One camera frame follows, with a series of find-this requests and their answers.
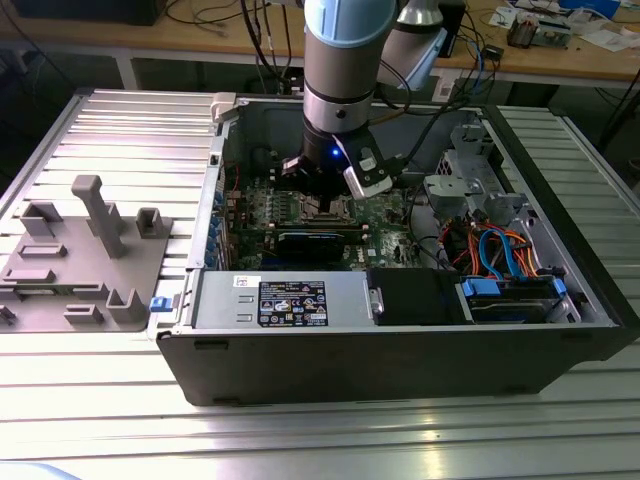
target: motherboard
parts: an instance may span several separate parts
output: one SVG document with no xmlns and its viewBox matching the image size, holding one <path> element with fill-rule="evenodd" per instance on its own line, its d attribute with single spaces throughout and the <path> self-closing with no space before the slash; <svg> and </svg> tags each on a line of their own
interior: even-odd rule
<svg viewBox="0 0 640 480">
<path fill-rule="evenodd" d="M 406 224 L 404 190 L 328 204 L 266 179 L 227 196 L 229 259 L 236 270 L 420 267 Z"/>
</svg>

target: computer chassis side panel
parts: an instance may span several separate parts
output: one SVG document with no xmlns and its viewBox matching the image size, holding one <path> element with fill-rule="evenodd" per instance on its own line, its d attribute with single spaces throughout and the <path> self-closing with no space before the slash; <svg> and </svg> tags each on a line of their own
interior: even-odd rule
<svg viewBox="0 0 640 480">
<path fill-rule="evenodd" d="M 206 406 L 533 394 L 633 338 L 617 328 L 161 334 L 158 346 L 186 399 Z"/>
</svg>

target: power supply label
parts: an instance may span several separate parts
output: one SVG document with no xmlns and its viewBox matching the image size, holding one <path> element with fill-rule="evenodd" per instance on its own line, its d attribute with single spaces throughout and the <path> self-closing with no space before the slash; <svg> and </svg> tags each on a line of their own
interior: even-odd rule
<svg viewBox="0 0 640 480">
<path fill-rule="evenodd" d="M 260 282 L 258 303 L 262 327 L 329 325 L 324 282 Z"/>
</svg>

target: robotic arm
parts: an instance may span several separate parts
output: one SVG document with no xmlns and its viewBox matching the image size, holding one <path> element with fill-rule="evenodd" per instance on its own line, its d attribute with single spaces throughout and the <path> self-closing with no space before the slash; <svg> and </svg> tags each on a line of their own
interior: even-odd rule
<svg viewBox="0 0 640 480">
<path fill-rule="evenodd" d="M 306 0 L 304 136 L 283 176 L 309 194 L 355 199 L 388 190 L 402 170 L 385 160 L 369 131 L 377 81 L 424 86 L 446 38 L 437 0 Z"/>
</svg>

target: wooden table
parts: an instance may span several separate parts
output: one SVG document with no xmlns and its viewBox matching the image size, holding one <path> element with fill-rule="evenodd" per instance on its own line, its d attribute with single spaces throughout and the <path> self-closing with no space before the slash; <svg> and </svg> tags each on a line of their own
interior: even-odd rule
<svg viewBox="0 0 640 480">
<path fill-rule="evenodd" d="M 228 0 L 193 0 L 196 9 L 224 5 Z M 491 27 L 491 11 L 503 3 L 499 0 L 470 0 L 471 16 L 488 43 L 504 48 L 498 80 L 544 84 L 565 84 L 591 87 L 624 88 L 640 66 L 637 52 L 626 49 L 611 53 L 574 37 L 566 50 L 533 47 L 527 50 L 508 47 L 506 29 Z M 288 8 L 293 50 L 293 65 L 302 66 L 304 55 L 304 18 L 299 9 Z M 220 18 L 240 11 L 232 7 L 206 12 L 205 18 Z M 181 0 L 172 8 L 178 18 L 192 20 L 188 0 Z M 221 34 L 194 25 L 178 23 L 167 17 L 158 19 L 153 27 L 47 19 L 22 19 L 14 12 L 20 27 L 46 51 L 76 54 L 105 55 L 115 58 L 124 87 L 138 88 L 133 58 L 167 60 L 253 63 L 255 51 L 241 16 L 224 22 Z M 274 46 L 278 63 L 286 59 L 286 42 L 282 14 L 278 6 L 269 7 L 269 19 L 274 32 Z M 618 21 L 638 21 L 640 12 L 621 9 Z M 0 48 L 20 50 L 32 48 L 0 14 Z M 460 76 L 467 75 L 474 62 L 466 45 L 458 41 L 451 58 L 436 62 L 432 75 L 440 77 L 435 100 Z"/>
</svg>

